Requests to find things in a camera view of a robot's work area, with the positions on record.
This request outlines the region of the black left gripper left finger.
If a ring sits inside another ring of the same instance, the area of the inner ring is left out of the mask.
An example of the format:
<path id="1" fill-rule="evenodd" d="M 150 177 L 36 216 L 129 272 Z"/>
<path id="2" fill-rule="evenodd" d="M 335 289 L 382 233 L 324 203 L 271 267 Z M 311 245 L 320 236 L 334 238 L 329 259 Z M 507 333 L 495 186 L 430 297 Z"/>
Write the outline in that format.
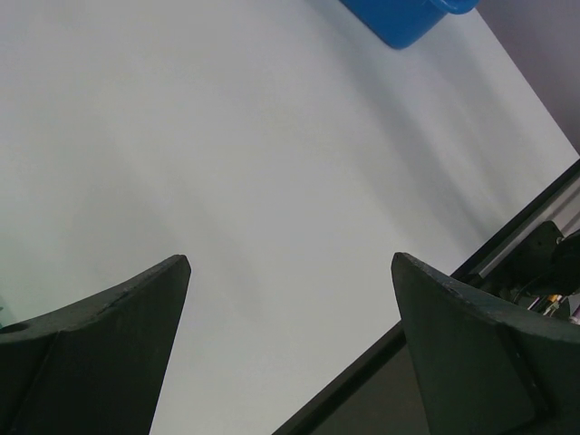
<path id="1" fill-rule="evenodd" d="M 185 304 L 183 255 L 1 330 L 4 434 L 147 434 Z"/>

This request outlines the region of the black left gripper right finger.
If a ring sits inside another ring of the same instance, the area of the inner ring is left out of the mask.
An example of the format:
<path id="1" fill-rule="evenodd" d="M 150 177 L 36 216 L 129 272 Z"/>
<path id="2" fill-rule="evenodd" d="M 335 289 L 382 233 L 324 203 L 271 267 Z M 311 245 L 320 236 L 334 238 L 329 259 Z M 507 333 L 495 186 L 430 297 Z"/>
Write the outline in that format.
<path id="1" fill-rule="evenodd" d="M 579 328 L 397 253 L 391 275 L 430 432 L 576 434 Z"/>

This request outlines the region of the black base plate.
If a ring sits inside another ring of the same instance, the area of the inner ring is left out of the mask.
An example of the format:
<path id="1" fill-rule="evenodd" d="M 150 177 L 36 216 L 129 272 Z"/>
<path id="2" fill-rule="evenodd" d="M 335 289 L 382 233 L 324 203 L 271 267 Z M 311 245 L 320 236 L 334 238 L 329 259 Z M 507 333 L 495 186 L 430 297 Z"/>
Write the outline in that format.
<path id="1" fill-rule="evenodd" d="M 447 276 L 579 328 L 578 166 L 571 166 Z M 401 319 L 280 432 L 433 434 Z"/>

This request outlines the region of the blue plastic bin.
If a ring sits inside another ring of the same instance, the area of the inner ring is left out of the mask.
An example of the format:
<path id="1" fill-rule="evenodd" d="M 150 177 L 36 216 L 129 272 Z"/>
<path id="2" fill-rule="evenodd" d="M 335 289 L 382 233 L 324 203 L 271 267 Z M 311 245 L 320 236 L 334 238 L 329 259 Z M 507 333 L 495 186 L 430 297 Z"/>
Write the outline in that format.
<path id="1" fill-rule="evenodd" d="M 382 42 L 405 49 L 446 15 L 464 15 L 478 0 L 343 0 L 342 4 Z"/>

